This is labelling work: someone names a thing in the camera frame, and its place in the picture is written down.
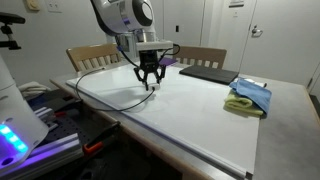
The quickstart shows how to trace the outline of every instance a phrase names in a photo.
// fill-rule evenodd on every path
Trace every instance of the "door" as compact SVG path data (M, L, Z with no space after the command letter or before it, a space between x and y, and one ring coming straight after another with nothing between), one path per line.
M163 0L150 0L155 20L157 37L163 39Z
M257 0L240 72L307 86L320 61L319 7L319 0Z
M164 38L200 46L205 0L164 0Z

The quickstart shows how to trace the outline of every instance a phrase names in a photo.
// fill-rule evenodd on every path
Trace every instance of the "wall outlet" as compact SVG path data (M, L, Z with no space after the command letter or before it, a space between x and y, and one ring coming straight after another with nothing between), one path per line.
M59 0L46 0L47 9L49 12L61 13Z

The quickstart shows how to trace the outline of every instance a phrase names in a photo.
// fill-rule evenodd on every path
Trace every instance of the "blue cloth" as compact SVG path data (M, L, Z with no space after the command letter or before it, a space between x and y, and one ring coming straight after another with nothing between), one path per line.
M239 78L229 85L238 95L251 99L265 114L268 114L271 91Z

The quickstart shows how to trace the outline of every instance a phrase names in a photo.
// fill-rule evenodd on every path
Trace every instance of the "folded cloth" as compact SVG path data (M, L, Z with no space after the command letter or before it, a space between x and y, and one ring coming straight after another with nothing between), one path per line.
M19 86L19 90L22 93L23 97L34 96L38 94L45 93L51 89L47 86L41 85L38 82L29 82Z
M265 114L268 114L271 91L241 78L237 82L232 82L229 86L238 95L251 99Z
M263 114L263 111L256 107L250 99L237 95L233 90L230 90L228 97L224 101L229 108L256 115Z

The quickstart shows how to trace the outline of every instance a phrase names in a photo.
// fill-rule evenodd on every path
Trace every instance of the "yellow cloth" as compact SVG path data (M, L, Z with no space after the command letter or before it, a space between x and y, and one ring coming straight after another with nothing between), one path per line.
M233 90L230 91L224 101L225 105L229 108L256 115L263 114L263 111L255 107L250 99L238 96Z

